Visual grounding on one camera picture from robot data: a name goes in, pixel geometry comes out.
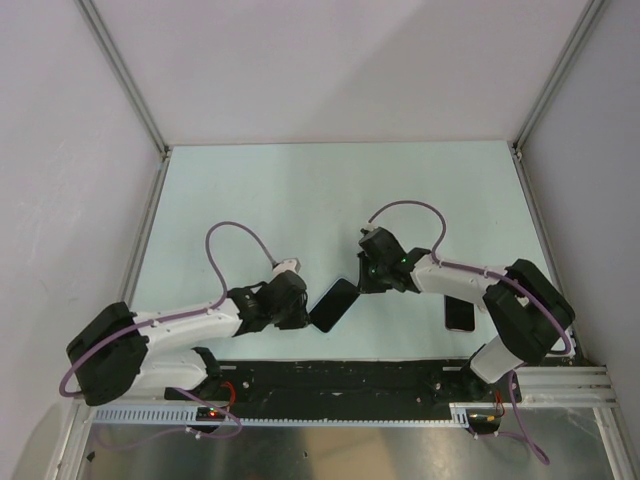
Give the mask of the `black phone pink edge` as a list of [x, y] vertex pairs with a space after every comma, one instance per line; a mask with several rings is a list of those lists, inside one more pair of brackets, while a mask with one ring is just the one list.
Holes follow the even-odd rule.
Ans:
[[454, 332], [473, 332], [475, 330], [475, 307], [472, 303], [445, 297], [445, 328]]

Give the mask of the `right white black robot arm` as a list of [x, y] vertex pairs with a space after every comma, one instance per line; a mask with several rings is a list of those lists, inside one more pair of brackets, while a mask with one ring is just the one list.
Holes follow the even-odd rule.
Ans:
[[539, 365], [561, 341], [571, 351], [566, 330], [575, 311], [565, 297], [529, 260], [494, 271], [487, 267], [438, 259], [424, 248], [405, 251], [382, 227], [361, 230], [358, 245], [362, 294], [439, 294], [486, 310], [497, 335], [477, 350], [457, 373], [456, 390], [486, 400], [498, 381], [520, 366]]

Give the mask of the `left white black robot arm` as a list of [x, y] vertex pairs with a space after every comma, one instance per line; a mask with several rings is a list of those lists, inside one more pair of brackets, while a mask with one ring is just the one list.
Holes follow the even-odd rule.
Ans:
[[270, 282], [234, 288], [220, 304], [186, 311], [133, 312], [124, 302], [105, 307], [67, 346], [76, 396], [101, 406], [123, 396], [162, 389], [168, 399], [189, 392], [201, 399], [221, 389], [219, 364], [207, 342], [295, 330], [310, 322], [307, 286], [292, 270]]

